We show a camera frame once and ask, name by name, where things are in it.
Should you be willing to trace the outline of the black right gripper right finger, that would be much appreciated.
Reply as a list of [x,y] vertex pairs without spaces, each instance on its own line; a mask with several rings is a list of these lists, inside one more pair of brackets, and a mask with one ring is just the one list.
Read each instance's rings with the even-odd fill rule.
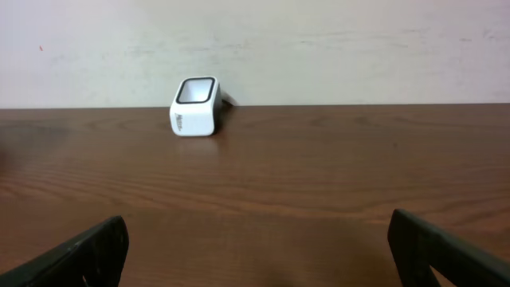
[[509,264],[403,209],[391,216],[387,240],[404,286],[509,287]]

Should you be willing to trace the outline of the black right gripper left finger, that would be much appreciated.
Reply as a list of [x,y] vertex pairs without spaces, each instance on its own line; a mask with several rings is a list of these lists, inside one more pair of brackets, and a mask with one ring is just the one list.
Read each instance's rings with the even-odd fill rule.
[[117,287],[128,247],[125,221],[115,216],[2,274],[1,287]]

